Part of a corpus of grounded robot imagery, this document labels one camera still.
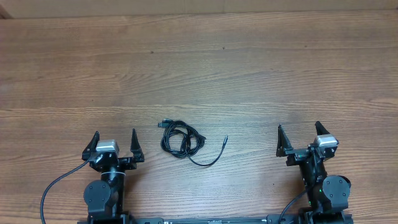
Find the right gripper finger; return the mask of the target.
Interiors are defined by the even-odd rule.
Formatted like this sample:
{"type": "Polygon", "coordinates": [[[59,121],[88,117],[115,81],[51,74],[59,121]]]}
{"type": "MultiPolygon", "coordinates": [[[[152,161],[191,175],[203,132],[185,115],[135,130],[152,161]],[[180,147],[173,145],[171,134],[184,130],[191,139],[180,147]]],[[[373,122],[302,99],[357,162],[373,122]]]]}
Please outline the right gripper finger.
{"type": "Polygon", "coordinates": [[[278,125],[277,134],[278,134],[278,141],[277,141],[276,156],[286,157],[292,153],[293,147],[281,124],[278,125]]]}
{"type": "Polygon", "coordinates": [[[318,136],[320,136],[320,135],[327,135],[327,134],[330,133],[330,132],[321,124],[320,121],[317,121],[317,122],[315,123],[315,128],[316,128],[316,131],[317,131],[317,135],[318,135],[318,136]]]}

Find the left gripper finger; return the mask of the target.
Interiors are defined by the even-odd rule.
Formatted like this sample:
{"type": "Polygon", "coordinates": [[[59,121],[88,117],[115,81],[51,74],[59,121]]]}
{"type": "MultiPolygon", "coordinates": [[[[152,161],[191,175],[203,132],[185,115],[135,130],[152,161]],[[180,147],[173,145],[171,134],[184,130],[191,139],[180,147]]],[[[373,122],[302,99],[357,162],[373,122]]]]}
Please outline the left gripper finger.
{"type": "Polygon", "coordinates": [[[81,159],[84,161],[87,161],[92,152],[96,152],[96,146],[98,144],[98,141],[100,140],[100,133],[96,131],[93,135],[93,138],[89,142],[89,144],[85,147],[81,154],[81,159]]]}
{"type": "Polygon", "coordinates": [[[141,146],[140,146],[138,138],[137,138],[137,133],[134,128],[132,129],[130,151],[133,154],[134,162],[144,162],[145,161],[144,153],[141,149],[141,146]]]}

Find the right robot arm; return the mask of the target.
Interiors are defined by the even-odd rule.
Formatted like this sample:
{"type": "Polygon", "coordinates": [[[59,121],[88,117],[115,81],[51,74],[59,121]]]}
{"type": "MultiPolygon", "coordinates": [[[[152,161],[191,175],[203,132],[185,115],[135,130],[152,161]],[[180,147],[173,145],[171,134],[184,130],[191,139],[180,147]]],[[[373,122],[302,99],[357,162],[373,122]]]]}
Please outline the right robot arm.
{"type": "Polygon", "coordinates": [[[295,149],[282,125],[277,129],[277,157],[286,157],[287,166],[299,166],[304,191],[292,199],[280,213],[278,223],[350,224],[353,217],[344,213],[348,208],[351,182],[343,175],[328,175],[324,162],[335,156],[339,141],[317,121],[317,135],[306,148],[295,149]],[[308,197],[308,207],[288,216],[287,210],[301,197],[308,197]]]}

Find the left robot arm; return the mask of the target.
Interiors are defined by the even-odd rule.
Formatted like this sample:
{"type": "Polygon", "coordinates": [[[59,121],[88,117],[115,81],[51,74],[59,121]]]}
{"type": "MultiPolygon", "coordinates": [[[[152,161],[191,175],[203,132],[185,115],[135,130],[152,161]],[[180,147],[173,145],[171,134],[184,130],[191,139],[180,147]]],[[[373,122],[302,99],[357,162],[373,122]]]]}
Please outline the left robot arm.
{"type": "Polygon", "coordinates": [[[95,132],[82,152],[82,160],[101,174],[99,180],[90,182],[83,193],[88,207],[87,223],[136,223],[131,213],[124,209],[126,171],[137,169],[144,162],[136,130],[132,130],[130,151],[132,156],[119,157],[119,146],[114,139],[101,140],[95,132]]]}

